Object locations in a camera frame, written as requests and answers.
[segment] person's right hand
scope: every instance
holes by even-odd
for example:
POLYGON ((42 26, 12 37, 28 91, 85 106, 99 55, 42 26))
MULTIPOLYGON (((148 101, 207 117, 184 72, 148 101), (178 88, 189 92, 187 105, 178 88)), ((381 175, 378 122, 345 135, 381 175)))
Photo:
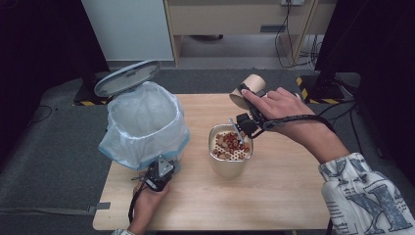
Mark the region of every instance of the person's right hand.
MULTIPOLYGON (((298 115, 314 115, 314 112, 300 99, 279 87, 264 97, 257 97, 243 89, 247 98, 268 119, 286 118, 298 115)), ((273 128, 304 146, 321 164, 338 157, 349 155, 349 151, 338 136, 325 124, 315 120, 296 120, 273 128)))

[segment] power socket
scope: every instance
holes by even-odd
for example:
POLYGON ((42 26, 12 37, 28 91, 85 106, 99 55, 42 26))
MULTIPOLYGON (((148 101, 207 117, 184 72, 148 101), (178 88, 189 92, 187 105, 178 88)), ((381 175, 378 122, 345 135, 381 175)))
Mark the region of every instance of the power socket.
POLYGON ((281 5, 288 6, 288 3, 290 2, 291 6, 301 6, 304 5, 305 0, 281 0, 281 5))

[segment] white trash bag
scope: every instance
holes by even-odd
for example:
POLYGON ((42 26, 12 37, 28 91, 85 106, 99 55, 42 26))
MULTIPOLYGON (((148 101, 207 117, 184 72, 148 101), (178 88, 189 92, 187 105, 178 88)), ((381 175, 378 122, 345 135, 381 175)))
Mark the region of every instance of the white trash bag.
POLYGON ((152 81, 108 104, 108 130, 98 149, 113 161, 140 170, 155 158, 180 160, 189 128, 179 100, 152 81))

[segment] blue trim of bag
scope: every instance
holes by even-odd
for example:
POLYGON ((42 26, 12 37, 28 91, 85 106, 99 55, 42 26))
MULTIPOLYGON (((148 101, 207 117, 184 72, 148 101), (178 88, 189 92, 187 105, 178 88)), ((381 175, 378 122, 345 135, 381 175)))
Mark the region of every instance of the blue trim of bag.
MULTIPOLYGON (((188 131, 188 133, 186 134, 184 140, 179 145, 179 148, 177 149, 177 151, 167 152, 165 154, 161 154, 160 156, 162 156, 162 157, 164 157, 166 159, 171 159, 173 157, 176 157, 177 155, 179 155, 183 151, 184 147, 186 147, 186 145, 189 142, 189 140, 190 140, 190 131, 188 131)), ((127 168, 134 169, 134 170, 141 170, 143 168, 146 168, 147 166, 149 166, 153 162, 154 158, 157 158, 158 157, 158 156, 154 156, 153 158, 151 158, 151 159, 149 159, 147 161, 144 161, 144 162, 140 163, 140 166, 139 167, 131 167, 129 165, 122 164, 119 161, 115 160, 113 157, 111 157, 110 153, 107 152, 105 149, 103 149, 101 146, 98 146, 98 150, 101 153, 103 153, 105 156, 107 156, 109 159, 111 159, 112 161, 114 161, 114 162, 116 162, 116 163, 118 163, 120 165, 123 165, 123 166, 125 166, 127 168)))

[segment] wooden table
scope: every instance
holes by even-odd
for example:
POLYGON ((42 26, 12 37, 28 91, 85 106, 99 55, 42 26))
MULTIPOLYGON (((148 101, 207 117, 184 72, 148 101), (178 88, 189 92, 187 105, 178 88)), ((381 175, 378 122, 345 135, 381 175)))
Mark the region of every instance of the wooden table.
MULTIPOLYGON (((191 137, 150 230, 294 230, 325 229, 329 214, 320 189, 323 179, 303 146, 278 133, 254 140, 254 154, 235 179, 217 175, 209 164, 208 135, 245 111, 228 94, 177 95, 185 110, 191 137)), ((126 228, 137 172, 113 163, 93 226, 126 228)))

